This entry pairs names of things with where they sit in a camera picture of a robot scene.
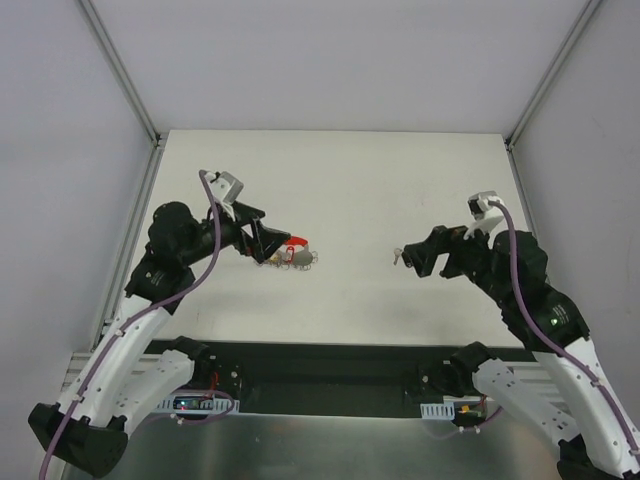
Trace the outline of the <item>red handled key organizer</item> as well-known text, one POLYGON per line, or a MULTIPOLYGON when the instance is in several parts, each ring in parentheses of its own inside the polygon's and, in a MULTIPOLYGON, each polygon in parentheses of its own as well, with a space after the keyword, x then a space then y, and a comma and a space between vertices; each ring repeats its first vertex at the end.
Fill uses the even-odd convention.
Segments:
POLYGON ((312 251, 307 239, 292 236, 262 266, 269 266, 282 270, 308 271, 318 262, 318 253, 312 251))

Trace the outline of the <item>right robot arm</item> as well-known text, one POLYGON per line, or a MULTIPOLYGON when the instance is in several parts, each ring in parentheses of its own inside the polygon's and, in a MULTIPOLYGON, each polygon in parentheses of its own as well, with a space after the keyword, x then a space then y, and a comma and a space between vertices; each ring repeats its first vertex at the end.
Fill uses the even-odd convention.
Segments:
POLYGON ((601 366, 586 320, 547 280, 548 257, 529 232, 435 227, 395 250, 420 278, 447 258, 441 277, 467 278, 498 307, 508 331, 549 375, 559 409, 518 379, 487 346, 473 342, 429 366, 430 386, 448 396, 482 395, 551 445, 563 479, 636 479, 639 429, 624 411, 601 366))

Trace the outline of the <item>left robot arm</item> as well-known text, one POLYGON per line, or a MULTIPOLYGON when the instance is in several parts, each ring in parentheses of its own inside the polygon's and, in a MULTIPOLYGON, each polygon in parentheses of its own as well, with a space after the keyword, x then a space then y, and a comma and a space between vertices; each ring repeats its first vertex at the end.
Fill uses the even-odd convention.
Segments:
POLYGON ((193 264, 215 262, 227 247, 263 263, 290 239, 290 233, 264 226, 264 215, 240 202, 228 208, 213 203, 202 221, 182 202, 156 209, 120 313, 72 385, 55 403, 39 403, 29 415, 45 451, 39 478, 46 478, 53 458, 95 478, 108 475, 162 400, 184 385, 199 389, 209 383, 211 353, 186 337, 175 340, 157 366, 138 376, 132 371, 183 298, 205 281, 194 275, 193 264))

